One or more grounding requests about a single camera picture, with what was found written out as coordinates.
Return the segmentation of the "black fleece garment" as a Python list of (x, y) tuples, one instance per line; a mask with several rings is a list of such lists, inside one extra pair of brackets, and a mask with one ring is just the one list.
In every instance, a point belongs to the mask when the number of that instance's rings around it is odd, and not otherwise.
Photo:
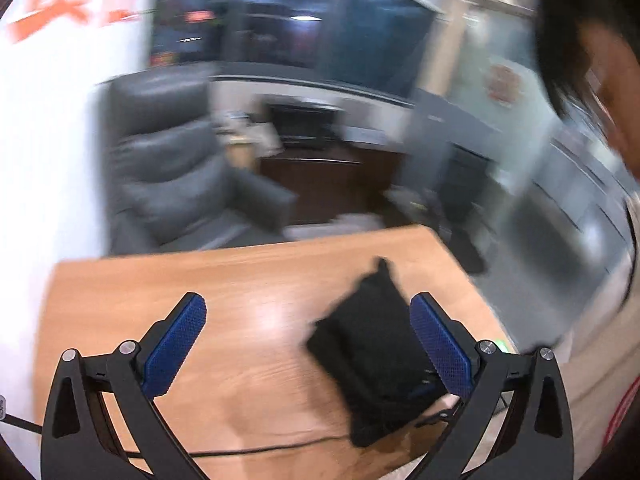
[(425, 414), (446, 389), (411, 328), (408, 304), (384, 258), (314, 323), (306, 348), (340, 389), (356, 448), (409, 424), (448, 422), (454, 412), (439, 408)]

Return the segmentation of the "dark wooden side cabinet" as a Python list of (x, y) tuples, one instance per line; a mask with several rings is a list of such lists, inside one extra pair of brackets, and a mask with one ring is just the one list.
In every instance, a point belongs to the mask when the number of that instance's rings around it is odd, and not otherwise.
[(360, 145), (291, 148), (263, 157), (259, 173), (297, 195), (290, 223), (298, 226), (377, 211), (403, 159), (398, 152)]

